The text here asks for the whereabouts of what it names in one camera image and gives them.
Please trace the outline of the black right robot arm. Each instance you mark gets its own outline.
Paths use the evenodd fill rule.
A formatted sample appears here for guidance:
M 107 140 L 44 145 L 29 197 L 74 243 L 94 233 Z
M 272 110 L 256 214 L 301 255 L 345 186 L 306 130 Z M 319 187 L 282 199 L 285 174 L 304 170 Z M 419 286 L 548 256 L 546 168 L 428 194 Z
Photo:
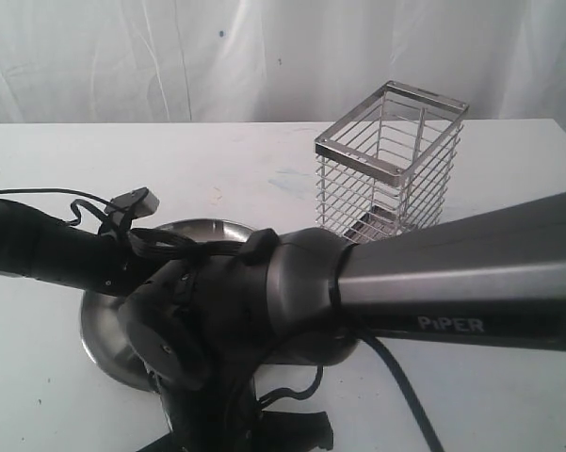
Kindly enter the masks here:
M 432 451 L 442 449 L 385 337 L 566 351 L 566 192 L 394 238 L 354 244 L 319 228 L 196 244 L 133 234 L 163 261 L 118 312 L 169 423 L 169 451 L 333 446 L 324 412 L 275 412 L 265 363 L 342 362 L 358 342 L 387 365 Z

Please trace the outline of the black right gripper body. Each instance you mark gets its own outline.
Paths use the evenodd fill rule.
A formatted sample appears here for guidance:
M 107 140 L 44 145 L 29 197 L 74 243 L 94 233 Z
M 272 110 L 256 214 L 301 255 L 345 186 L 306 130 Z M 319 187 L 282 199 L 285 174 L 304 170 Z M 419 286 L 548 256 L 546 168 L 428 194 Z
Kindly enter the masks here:
M 315 371 L 304 390 L 288 387 L 258 397 L 252 377 L 225 390 L 214 386 L 201 391 L 175 389 L 157 375 L 159 395 L 169 432 L 142 451 L 331 451 L 334 434 L 325 412 L 277 412 L 268 407 L 281 399 L 303 401 L 313 396 L 323 377 Z

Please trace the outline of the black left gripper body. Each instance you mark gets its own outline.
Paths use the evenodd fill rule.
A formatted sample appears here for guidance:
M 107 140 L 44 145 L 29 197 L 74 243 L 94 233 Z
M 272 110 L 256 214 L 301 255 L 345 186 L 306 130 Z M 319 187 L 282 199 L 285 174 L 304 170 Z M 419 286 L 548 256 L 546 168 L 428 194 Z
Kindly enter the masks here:
M 151 264 L 106 235 L 66 230 L 65 285 L 127 296 L 151 276 Z

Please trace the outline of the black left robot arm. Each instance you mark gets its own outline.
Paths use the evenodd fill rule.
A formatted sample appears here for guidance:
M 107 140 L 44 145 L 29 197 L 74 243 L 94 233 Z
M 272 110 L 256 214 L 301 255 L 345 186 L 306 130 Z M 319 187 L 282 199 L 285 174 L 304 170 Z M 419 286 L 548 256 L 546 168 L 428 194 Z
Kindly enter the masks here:
M 159 264 L 123 241 L 66 225 L 19 202 L 0 200 L 0 273 L 127 296 Z

